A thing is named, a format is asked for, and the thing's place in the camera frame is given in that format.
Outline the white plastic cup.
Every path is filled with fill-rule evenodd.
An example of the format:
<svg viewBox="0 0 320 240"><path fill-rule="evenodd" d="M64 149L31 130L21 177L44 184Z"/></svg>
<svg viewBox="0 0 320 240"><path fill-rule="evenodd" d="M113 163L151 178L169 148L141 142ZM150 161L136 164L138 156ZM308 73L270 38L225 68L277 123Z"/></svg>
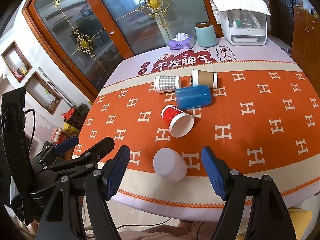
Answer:
<svg viewBox="0 0 320 240"><path fill-rule="evenodd" d="M162 178L172 181L182 181L187 174L187 164L173 149L161 148L153 158L153 168Z"/></svg>

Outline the red paper cup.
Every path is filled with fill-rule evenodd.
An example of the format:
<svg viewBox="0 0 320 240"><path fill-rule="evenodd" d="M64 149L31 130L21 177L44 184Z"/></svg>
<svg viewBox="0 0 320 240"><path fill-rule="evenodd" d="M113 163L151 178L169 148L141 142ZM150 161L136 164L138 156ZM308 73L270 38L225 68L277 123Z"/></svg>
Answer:
<svg viewBox="0 0 320 240"><path fill-rule="evenodd" d="M165 106L162 109L161 116L169 126L171 135L175 138L181 138L187 135L194 125L194 117L174 105Z"/></svg>

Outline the grey checked paper cup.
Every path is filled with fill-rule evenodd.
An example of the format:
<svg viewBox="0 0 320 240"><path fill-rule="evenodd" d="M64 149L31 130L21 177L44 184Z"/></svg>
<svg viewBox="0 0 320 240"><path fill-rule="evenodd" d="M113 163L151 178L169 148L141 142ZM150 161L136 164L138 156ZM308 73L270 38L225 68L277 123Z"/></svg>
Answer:
<svg viewBox="0 0 320 240"><path fill-rule="evenodd" d="M181 81L179 76L156 75L154 79L155 91L159 94L175 92L181 88Z"/></svg>

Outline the blue plastic cup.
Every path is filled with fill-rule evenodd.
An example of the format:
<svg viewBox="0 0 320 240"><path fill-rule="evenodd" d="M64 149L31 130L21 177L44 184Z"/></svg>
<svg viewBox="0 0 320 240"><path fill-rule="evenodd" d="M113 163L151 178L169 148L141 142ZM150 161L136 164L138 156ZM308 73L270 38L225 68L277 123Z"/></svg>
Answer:
<svg viewBox="0 0 320 240"><path fill-rule="evenodd" d="M175 95L179 109L199 108L212 103L210 88L205 85L179 88Z"/></svg>

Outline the brown sleeve paper cup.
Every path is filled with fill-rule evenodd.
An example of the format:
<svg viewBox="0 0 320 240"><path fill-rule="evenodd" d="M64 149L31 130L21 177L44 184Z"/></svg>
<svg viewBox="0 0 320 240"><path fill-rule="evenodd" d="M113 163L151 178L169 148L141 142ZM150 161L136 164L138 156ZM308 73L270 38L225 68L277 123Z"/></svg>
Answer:
<svg viewBox="0 0 320 240"><path fill-rule="evenodd" d="M217 89L218 75L215 72L193 69L191 73L192 86L208 86L210 89Z"/></svg>

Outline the orange H-pattern tablecloth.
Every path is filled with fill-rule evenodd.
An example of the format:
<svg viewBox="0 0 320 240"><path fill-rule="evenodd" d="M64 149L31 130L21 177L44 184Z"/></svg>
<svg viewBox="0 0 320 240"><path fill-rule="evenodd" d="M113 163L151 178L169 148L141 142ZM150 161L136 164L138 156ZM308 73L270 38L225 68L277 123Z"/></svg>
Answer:
<svg viewBox="0 0 320 240"><path fill-rule="evenodd" d="M153 74L102 89L80 132L74 154L105 137L130 148L130 162L114 200L160 216L218 219L223 201L209 182L201 150L209 146L230 168L259 178L271 176L287 206L319 191L319 96L290 61L229 61L197 66L218 74L212 103L190 109L191 131L175 138L161 116L176 102L158 94ZM187 164L182 181L160 177L153 158L175 150Z"/></svg>

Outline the wooden glass door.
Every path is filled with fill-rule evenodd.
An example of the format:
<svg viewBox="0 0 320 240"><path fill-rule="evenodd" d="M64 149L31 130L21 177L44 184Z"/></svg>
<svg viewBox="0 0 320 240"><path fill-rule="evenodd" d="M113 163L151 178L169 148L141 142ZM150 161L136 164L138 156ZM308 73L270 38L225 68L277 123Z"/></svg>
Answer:
<svg viewBox="0 0 320 240"><path fill-rule="evenodd" d="M214 22L210 0L26 0L23 16L50 58L89 100L124 59Z"/></svg>

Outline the purple tissue pack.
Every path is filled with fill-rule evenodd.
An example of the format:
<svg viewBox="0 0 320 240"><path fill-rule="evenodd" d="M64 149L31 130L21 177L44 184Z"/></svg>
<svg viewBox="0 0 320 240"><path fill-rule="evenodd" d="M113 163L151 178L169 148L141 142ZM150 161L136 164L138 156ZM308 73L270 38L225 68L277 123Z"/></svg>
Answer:
<svg viewBox="0 0 320 240"><path fill-rule="evenodd" d="M168 42L171 50L191 49L194 44L195 40L193 36L185 33L176 34L176 36Z"/></svg>

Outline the teal cylindrical canister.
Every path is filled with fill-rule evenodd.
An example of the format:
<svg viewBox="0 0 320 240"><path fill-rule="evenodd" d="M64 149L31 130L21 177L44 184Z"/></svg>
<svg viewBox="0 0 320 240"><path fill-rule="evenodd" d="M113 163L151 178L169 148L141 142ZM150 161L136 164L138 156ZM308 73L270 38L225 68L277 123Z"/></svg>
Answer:
<svg viewBox="0 0 320 240"><path fill-rule="evenodd" d="M210 22L199 22L195 25L198 45L204 48L217 45L216 33Z"/></svg>

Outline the wooden cabinet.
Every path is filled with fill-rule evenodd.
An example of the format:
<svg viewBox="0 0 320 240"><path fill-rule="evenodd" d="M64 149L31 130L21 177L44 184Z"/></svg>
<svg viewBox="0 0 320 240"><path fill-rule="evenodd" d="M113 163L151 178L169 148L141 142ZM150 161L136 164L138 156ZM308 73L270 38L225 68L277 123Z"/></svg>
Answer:
<svg viewBox="0 0 320 240"><path fill-rule="evenodd" d="M319 93L319 18L293 7L294 27L291 57Z"/></svg>

